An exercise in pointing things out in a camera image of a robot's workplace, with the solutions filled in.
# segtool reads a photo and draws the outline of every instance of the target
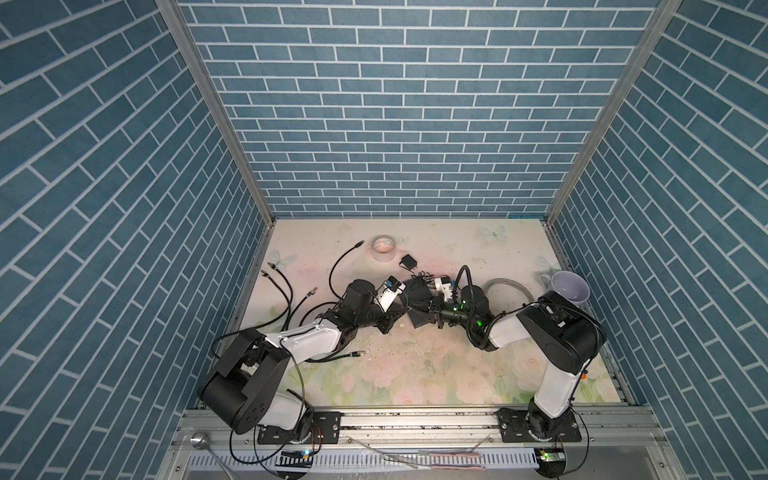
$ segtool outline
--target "tiled wall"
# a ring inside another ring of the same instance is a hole
[[[278,216],[506,217],[544,213],[656,2],[181,3]]]
[[[767,22],[684,0],[556,223],[690,478],[768,476]]]
[[[166,30],[0,2],[0,478],[155,474],[243,283],[263,222]]]

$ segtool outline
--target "gray cable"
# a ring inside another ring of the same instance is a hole
[[[482,292],[488,296],[488,291],[491,289],[492,286],[503,284],[511,286],[512,288],[515,288],[517,290],[520,290],[525,294],[525,297],[528,299],[528,302],[534,302],[536,299],[531,295],[531,292],[528,291],[527,288],[525,288],[525,285],[523,285],[520,282],[515,282],[514,280],[510,280],[509,278],[494,278],[493,280],[489,280],[483,287]]]

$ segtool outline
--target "metal corner post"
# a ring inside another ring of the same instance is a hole
[[[624,103],[624,99],[629,95],[632,85],[634,85],[637,77],[640,76],[640,72],[643,70],[648,58],[650,58],[650,54],[656,48],[656,44],[661,39],[661,35],[672,20],[674,13],[677,12],[681,1],[659,0],[659,4],[648,19],[648,23],[645,26],[645,30],[643,30],[640,40],[637,42],[637,46],[632,50],[624,70],[621,71],[619,78],[616,80],[616,85],[608,96],[605,106],[600,110],[598,118],[594,121],[592,129],[584,139],[584,143],[581,145],[573,165],[571,165],[571,169],[565,175],[563,183],[555,194],[552,203],[549,204],[545,214],[547,223],[554,223],[554,220],[560,214],[568,196],[576,187],[579,177],[586,170],[592,155],[594,155],[598,145],[614,121],[619,108]]]
[[[248,158],[243,150],[243,145],[237,138],[232,122],[230,121],[227,110],[221,103],[219,94],[216,92],[214,82],[208,74],[208,69],[205,66],[203,57],[200,55],[200,51],[197,49],[197,44],[192,38],[192,32],[187,25],[187,21],[184,19],[184,13],[182,13],[177,0],[155,0],[157,7],[160,9],[160,14],[163,15],[170,35],[176,41],[176,46],[181,52],[181,56],[184,57],[184,61],[187,63],[187,67],[190,69],[192,78],[194,79],[197,88],[200,90],[200,94],[203,95],[211,117],[213,117],[216,126],[219,128],[221,137],[224,139],[224,143],[227,144],[227,148],[232,154],[237,170],[240,171],[240,175],[243,177],[248,191],[250,192],[253,202],[256,204],[257,209],[264,217],[266,225],[270,227],[275,218],[270,211],[270,206],[266,202],[264,194],[259,188],[259,184],[256,181],[256,177],[253,175],[253,170],[248,163]]]

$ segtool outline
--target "back wall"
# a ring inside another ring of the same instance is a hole
[[[536,217],[657,0],[211,3],[181,2],[278,217]]]

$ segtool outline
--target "white tabletop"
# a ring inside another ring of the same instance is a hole
[[[371,254],[372,241],[381,235],[397,242],[395,258],[387,263],[374,260]],[[399,266],[407,253],[419,263],[416,272],[455,279],[458,269],[466,264],[475,285],[505,277],[523,283],[534,297],[546,290],[538,282],[539,275],[559,270],[538,220],[278,220],[263,268],[283,288],[284,282],[266,262],[276,263],[286,274],[293,285],[294,306],[306,292],[318,287],[317,294],[296,313],[292,326],[298,325],[311,306],[336,299],[328,287],[330,268],[360,240],[366,243],[347,255],[333,274],[333,287],[339,294],[357,278],[376,287],[390,275],[407,280],[410,272]],[[503,285],[495,286],[488,298],[494,313],[519,307],[525,301],[522,293]],[[274,318],[285,305],[270,281],[260,276],[241,328]],[[263,330],[274,331],[282,324],[281,319]],[[407,315],[385,336],[373,327],[360,329],[345,352],[355,350],[369,353],[300,366],[309,402],[316,406],[524,403],[538,388],[546,365],[546,358],[532,340],[482,352],[469,343],[461,327],[438,329],[430,324],[414,329]],[[280,388],[300,389],[295,369],[288,369]],[[576,401],[619,401],[600,357],[580,383]]]

